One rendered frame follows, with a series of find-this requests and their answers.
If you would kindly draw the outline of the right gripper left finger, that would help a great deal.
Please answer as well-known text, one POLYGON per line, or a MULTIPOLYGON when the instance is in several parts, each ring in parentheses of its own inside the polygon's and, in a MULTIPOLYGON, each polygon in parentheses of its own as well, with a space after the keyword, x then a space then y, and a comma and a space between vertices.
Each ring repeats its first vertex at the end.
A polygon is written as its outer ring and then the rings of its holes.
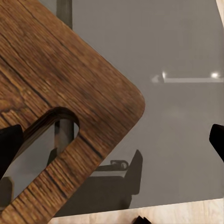
POLYGON ((0 129, 0 180, 24 142, 20 124, 0 129))

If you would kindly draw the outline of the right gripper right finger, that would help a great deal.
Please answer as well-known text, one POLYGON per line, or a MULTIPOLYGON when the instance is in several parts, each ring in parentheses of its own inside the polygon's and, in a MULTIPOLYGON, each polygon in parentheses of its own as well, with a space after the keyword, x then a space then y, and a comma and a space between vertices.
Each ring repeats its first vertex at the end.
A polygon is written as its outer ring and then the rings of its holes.
POLYGON ((224 162, 224 126, 214 124, 209 140, 224 162))

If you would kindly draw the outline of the cutting board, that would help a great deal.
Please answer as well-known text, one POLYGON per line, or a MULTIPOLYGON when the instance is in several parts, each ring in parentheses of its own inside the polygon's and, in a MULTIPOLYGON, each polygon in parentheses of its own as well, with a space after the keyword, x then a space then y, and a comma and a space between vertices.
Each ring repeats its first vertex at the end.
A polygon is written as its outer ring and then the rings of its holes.
POLYGON ((58 114, 79 124, 0 224, 48 224, 145 108, 141 91, 39 0, 0 0, 0 129, 20 124, 26 141, 58 114))

